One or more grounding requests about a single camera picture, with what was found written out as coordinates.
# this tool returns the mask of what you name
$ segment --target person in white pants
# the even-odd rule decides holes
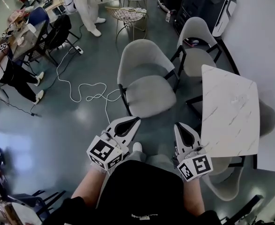
[[[104,23],[105,18],[98,17],[98,4],[96,0],[74,0],[77,11],[88,31],[96,37],[101,36],[101,32],[96,28],[96,23]]]

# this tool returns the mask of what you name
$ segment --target white sneaker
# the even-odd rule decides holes
[[[35,86],[39,86],[40,81],[43,79],[45,73],[41,72],[38,76],[35,76],[35,78],[38,80],[38,83],[35,84]]]
[[[132,151],[133,151],[133,152],[135,152],[135,151],[143,152],[142,144],[139,143],[139,142],[134,143],[134,144],[133,144]]]
[[[96,37],[100,37],[101,36],[101,32],[98,29],[96,29],[96,28],[93,31],[91,31],[91,33],[93,35],[95,35]]]
[[[33,103],[34,105],[38,104],[38,102],[42,99],[42,97],[44,96],[44,90],[41,90],[36,96],[36,102]]]
[[[105,18],[97,18],[97,20],[96,20],[96,22],[95,22],[95,24],[96,23],[105,23],[106,22],[106,19]]]

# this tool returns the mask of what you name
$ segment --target black shirt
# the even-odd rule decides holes
[[[112,173],[96,210],[88,208],[81,197],[66,199],[43,224],[82,225],[103,221],[221,224],[214,211],[207,211],[196,218],[185,210],[180,177],[132,160],[119,165]]]

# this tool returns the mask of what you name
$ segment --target white power cable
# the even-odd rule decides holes
[[[88,101],[88,102],[90,102],[90,101],[92,101],[94,98],[101,98],[101,97],[104,98],[104,99],[106,100],[106,103],[105,103],[105,113],[106,113],[106,117],[107,117],[108,123],[110,123],[110,120],[109,120],[109,117],[108,117],[108,114],[107,114],[107,102],[115,102],[116,100],[118,100],[118,99],[121,97],[121,95],[120,95],[117,99],[115,99],[115,100],[110,100],[110,99],[108,99],[108,96],[109,96],[110,94],[116,92],[116,91],[119,91],[119,89],[116,89],[116,90],[110,92],[110,93],[105,97],[105,96],[103,96],[103,94],[106,92],[106,89],[107,89],[107,85],[106,85],[105,83],[102,83],[102,82],[98,82],[98,83],[95,83],[95,84],[82,83],[82,84],[80,84],[80,85],[78,86],[78,92],[79,92],[80,99],[79,99],[79,101],[76,101],[76,100],[74,100],[74,99],[72,98],[72,84],[71,84],[69,81],[67,81],[67,80],[63,80],[63,79],[60,79],[60,78],[59,78],[58,68],[59,68],[59,66],[62,64],[64,58],[68,55],[68,53],[69,53],[72,49],[73,49],[73,48],[71,47],[71,49],[70,49],[70,50],[67,52],[67,54],[63,57],[63,59],[61,60],[61,63],[58,65],[58,67],[57,67],[57,69],[56,69],[56,73],[57,73],[57,78],[58,78],[58,80],[61,81],[61,82],[67,82],[67,83],[69,83],[69,85],[70,85],[70,98],[71,98],[71,100],[72,100],[73,102],[75,102],[75,103],[80,103],[81,100],[82,100],[81,92],[80,92],[80,87],[81,87],[81,86],[83,86],[83,85],[96,86],[96,85],[98,85],[98,84],[104,85],[104,86],[105,86],[105,89],[104,89],[104,91],[103,91],[102,93],[98,93],[98,94],[96,94],[95,96],[87,96],[85,100]]]

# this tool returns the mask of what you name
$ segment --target blue chair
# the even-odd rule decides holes
[[[49,26],[50,18],[42,7],[37,7],[30,13],[28,23],[36,26],[43,21],[47,21],[47,25]]]

